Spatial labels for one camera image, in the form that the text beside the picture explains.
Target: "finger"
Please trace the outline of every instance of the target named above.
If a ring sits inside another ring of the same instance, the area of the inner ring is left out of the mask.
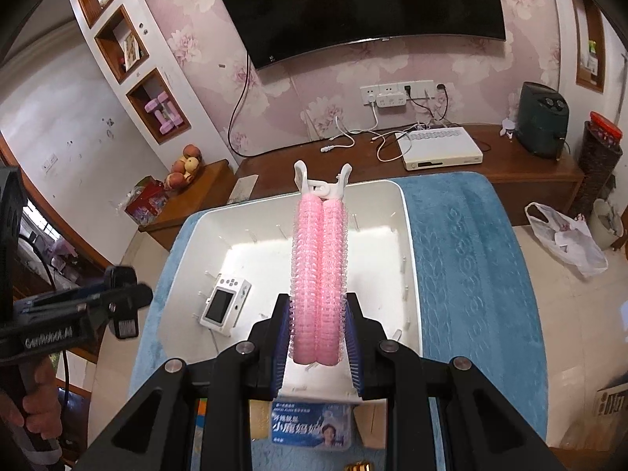
[[[51,384],[55,382],[55,369],[50,358],[46,356],[35,369],[35,382],[37,384]]]
[[[59,407],[57,394],[58,389],[54,384],[41,385],[35,393],[24,397],[22,405],[29,414],[46,413],[55,408],[55,405]]]
[[[26,419],[26,428],[34,434],[41,434],[42,439],[54,439],[61,435],[61,419],[58,412],[33,414]]]
[[[20,427],[24,425],[24,418],[20,410],[5,393],[0,393],[0,418],[13,423],[13,425]]]

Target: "window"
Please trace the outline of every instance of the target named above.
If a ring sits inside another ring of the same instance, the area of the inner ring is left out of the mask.
[[[24,216],[31,220],[44,234],[50,236],[52,240],[56,241],[61,237],[61,234],[50,226],[50,223],[46,221],[46,218],[42,216],[42,213],[35,208],[35,205],[33,205],[30,200],[28,201],[28,205],[24,207]]]

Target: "white storage box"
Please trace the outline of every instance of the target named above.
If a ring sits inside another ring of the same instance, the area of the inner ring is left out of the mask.
[[[300,197],[295,193],[227,206],[200,218],[159,326],[159,338],[169,357],[188,363],[214,358],[216,346],[222,351],[246,340],[255,322],[272,315],[277,295],[290,293],[294,212]],[[347,291],[357,294],[364,316],[381,322],[389,338],[396,336],[421,354],[416,267],[401,188],[391,181],[351,184],[344,201],[349,213]],[[198,321],[219,274],[251,283],[229,338],[212,335]],[[360,402],[346,352],[335,367],[296,365],[288,358],[279,394]]]

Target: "air fryer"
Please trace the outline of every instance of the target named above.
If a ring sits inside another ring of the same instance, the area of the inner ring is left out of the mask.
[[[569,106],[556,90],[530,81],[523,84],[515,135],[528,152],[560,159],[568,122]]]

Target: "power strip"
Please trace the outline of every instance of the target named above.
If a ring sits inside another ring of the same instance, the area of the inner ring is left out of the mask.
[[[405,106],[407,94],[404,92],[381,93],[375,97],[378,108],[391,108],[392,106]]]

